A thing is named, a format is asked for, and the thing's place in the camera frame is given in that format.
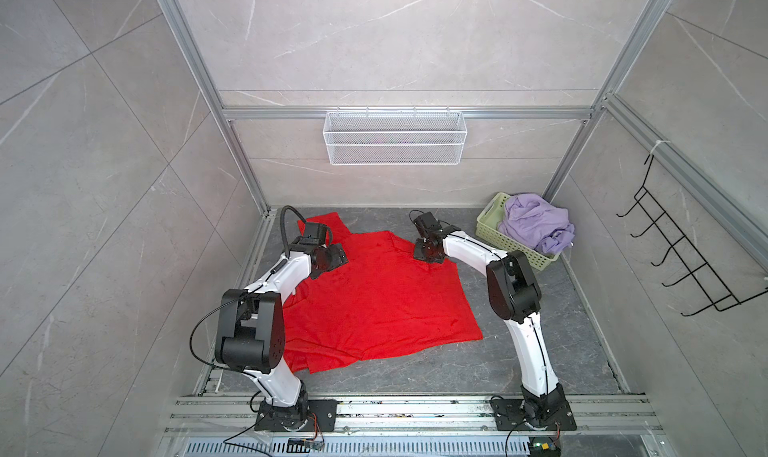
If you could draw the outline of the red t-shirt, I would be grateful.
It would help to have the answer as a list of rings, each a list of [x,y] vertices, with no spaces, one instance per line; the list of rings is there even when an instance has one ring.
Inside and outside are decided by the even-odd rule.
[[[292,372],[482,339],[454,262],[418,261],[413,243],[390,231],[353,233],[337,213],[315,220],[330,227],[348,261],[302,281],[284,303],[284,359]]]

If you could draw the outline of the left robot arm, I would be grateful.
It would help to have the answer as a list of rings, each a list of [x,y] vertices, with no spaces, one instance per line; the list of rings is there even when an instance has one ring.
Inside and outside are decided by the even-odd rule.
[[[306,387],[284,359],[283,304],[304,280],[347,262],[340,244],[293,246],[257,281],[223,294],[215,361],[253,381],[263,396],[258,413],[266,424],[298,431],[310,418]]]

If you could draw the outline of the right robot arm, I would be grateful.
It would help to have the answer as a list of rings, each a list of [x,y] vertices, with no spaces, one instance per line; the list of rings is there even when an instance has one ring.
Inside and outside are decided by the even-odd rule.
[[[441,263],[449,257],[486,277],[490,306],[508,328],[520,364],[525,424],[534,429],[563,427],[569,403],[543,338],[541,290],[527,256],[483,244],[454,226],[419,234],[416,259]]]

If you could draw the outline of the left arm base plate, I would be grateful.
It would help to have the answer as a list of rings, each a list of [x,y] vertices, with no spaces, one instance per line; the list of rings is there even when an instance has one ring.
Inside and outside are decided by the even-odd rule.
[[[332,399],[299,400],[291,407],[261,403],[257,411],[256,431],[332,432],[339,402]]]

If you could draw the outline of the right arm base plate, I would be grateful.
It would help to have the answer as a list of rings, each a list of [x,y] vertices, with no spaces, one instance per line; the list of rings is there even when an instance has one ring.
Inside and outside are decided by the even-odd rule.
[[[543,404],[534,399],[489,399],[496,427],[500,431],[575,431],[577,424],[567,401]]]

